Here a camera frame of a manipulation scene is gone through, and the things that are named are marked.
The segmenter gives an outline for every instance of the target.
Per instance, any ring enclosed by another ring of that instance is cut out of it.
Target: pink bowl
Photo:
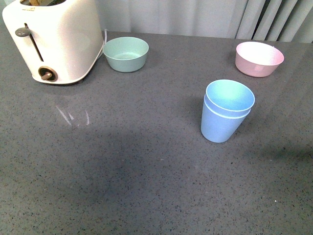
[[[269,76],[283,61],[284,55],[268,44],[244,42],[236,48],[236,67],[252,77]]]

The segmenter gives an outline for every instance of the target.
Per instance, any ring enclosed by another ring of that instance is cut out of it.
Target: bowl
[[[252,77],[269,76],[283,61],[284,55],[268,44],[244,42],[236,48],[236,67]]]
[[[134,37],[120,37],[108,41],[103,53],[112,69],[119,72],[133,72],[141,69],[147,59],[148,44]]]

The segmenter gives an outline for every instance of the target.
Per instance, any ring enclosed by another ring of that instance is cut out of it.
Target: cup
[[[232,80],[217,80],[206,88],[203,101],[201,132],[211,142],[227,141],[254,105],[253,92]]]

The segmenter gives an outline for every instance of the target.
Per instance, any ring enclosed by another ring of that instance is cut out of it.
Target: toaster knob
[[[43,81],[54,82],[58,79],[58,74],[56,71],[47,66],[41,66],[38,69],[38,73]]]
[[[31,34],[31,31],[28,27],[24,27],[24,28],[19,28],[15,31],[16,36],[19,37],[27,37]]]

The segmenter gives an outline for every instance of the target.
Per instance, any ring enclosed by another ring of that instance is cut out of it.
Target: cup rim
[[[216,82],[221,82],[221,81],[229,81],[229,82],[233,82],[233,83],[240,84],[241,86],[245,87],[245,88],[252,94],[252,97],[253,97],[253,102],[252,102],[252,104],[251,104],[248,108],[246,108],[246,109],[242,109],[242,110],[232,110],[232,109],[224,108],[224,107],[218,105],[217,103],[215,103],[215,102],[210,98],[210,96],[208,95],[208,88],[209,88],[209,86],[211,86],[212,84],[214,84],[214,83],[216,83]],[[234,81],[234,80],[229,80],[229,79],[219,79],[219,80],[215,80],[215,81],[211,82],[211,83],[206,87],[205,95],[206,95],[206,97],[207,97],[214,105],[216,105],[218,108],[220,108],[220,109],[222,109],[222,110],[225,110],[225,111],[229,111],[229,112],[236,112],[236,113],[239,113],[239,112],[247,111],[247,110],[251,109],[251,108],[253,107],[254,103],[255,103],[255,96],[254,96],[254,93],[252,92],[252,90],[251,90],[249,87],[247,87],[246,85],[244,85],[244,84],[242,84],[242,83],[240,83],[240,82],[237,82],[237,81]]]

